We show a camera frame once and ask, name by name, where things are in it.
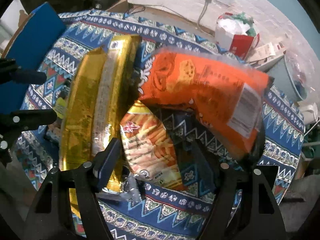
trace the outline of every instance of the cable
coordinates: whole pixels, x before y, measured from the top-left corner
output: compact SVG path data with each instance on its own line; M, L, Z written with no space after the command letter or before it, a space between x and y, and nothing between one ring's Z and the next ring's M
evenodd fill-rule
M200 29L201 31L207 33L206 31L204 31L201 26L200 26L200 21L202 19L202 17L205 15L205 12L207 11L207 8L208 8L208 4L210 3L211 0L205 0L204 1L204 6L203 6L203 9L202 9L202 12L200 13L199 15L199 18L198 18L198 21L197 21L197 26L198 26L198 29Z
M308 133L310 133L310 131L311 131L319 122L320 122L320 118L319 118L319 120L314 124L314 126L312 126L312 127L309 129L309 131L307 131L307 132L304 134L304 136L306 136Z
M207 11L209 3L210 3L210 0L205 0L204 7L203 7L202 12L200 13L198 21L197 21L197 30L200 30L201 32L204 32L204 33L209 34L209 35L212 36L211 33L206 32L200 26L200 21L201 21L202 17L204 16L205 12ZM168 8L167 6L164 6L164 5L156 5L156 4L136 4L136 5L138 5L138 7L136 7L136 8L139 8L140 6L144 7L144 8L141 11L137 11L137 12L133 12L133 13L129 11L130 14L136 14L136 13L139 13L139 12L143 12L143 11L145 11L146 7L163 7L163 8L166 8L167 10L169 10L169 11L172 11L173 13L175 13L179 17L183 18L184 20L190 22L190 20L188 18L184 17L183 15L179 14L178 12L176 12L176 11L174 11L174 10Z

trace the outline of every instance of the blue patterned tablecloth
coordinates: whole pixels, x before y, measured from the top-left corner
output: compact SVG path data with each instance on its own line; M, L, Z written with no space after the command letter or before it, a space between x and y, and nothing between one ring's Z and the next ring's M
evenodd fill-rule
M142 37L135 60L135 73L145 75L150 68L151 53L162 46L177 46L194 52L220 53L236 58L216 44L178 27L123 13L99 10L63 13L60 18L69 25L44 58L39 71L46 72L44 85L31 85L26 92L22 109L52 108L63 82L72 78L82 57L98 46L108 46L114 35L139 34ZM220 156L221 161L237 168L225 148L212 133L201 125L190 125L178 114L159 110L156 113L166 128L188 140L199 138L207 149ZM273 193L279 203L293 179L300 158L305 130L302 115L286 96L272 87L265 94L263 121L266 128L264 155L259 164L279 166ZM47 171L58 163L58 147L43 139L45 127L23 132L17 145L18 156L26 174L36 189ZM180 167L185 192L163 189L146 183L146 199L140 203L100 203L103 215L115 239L179 240L197 237L212 206L214 195L205 188L196 165L184 162ZM234 214L241 200L235 196ZM84 234L82 223L74 216L76 230Z

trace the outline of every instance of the potato chip bag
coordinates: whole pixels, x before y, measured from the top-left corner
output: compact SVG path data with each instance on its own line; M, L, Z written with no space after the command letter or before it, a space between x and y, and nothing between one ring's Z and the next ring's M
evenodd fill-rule
M194 111L231 155L242 159L259 130L268 80L267 74L222 55L164 48L149 60L139 100L147 106Z

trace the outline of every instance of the red box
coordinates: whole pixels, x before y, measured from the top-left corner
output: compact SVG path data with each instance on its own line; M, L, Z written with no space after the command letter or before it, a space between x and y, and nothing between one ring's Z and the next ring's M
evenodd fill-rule
M225 13L224 15L219 16L219 19L224 19L225 16L231 16L232 13ZM257 47L260 35L257 34L255 37L247 36L247 35L238 35L238 34L231 34L227 32L225 29L218 26L217 20L217 27L215 30L215 40L216 43L228 51L232 52L233 54L237 55L241 59L245 59L251 47Z

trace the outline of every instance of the orange snack bag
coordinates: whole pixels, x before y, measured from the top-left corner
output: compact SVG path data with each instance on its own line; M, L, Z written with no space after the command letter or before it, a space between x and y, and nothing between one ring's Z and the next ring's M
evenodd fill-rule
M120 122L127 163L155 185L184 190L173 142L163 123L139 100Z
M146 105L192 109L232 156L241 159L258 133L268 75L209 57L160 50L139 88L139 99Z

